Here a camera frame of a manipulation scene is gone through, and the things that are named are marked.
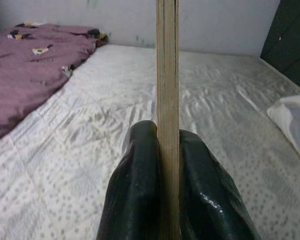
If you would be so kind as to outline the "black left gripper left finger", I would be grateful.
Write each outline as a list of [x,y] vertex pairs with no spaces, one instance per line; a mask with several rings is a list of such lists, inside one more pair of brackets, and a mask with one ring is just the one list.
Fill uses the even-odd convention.
[[142,120],[130,128],[126,152],[109,179],[96,239],[156,240],[159,218],[157,126]]

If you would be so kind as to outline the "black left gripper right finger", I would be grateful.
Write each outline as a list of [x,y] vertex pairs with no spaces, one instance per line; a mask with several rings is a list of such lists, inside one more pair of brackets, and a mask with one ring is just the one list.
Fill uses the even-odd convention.
[[180,230],[184,240],[259,240],[261,237],[229,173],[203,140],[179,132]]

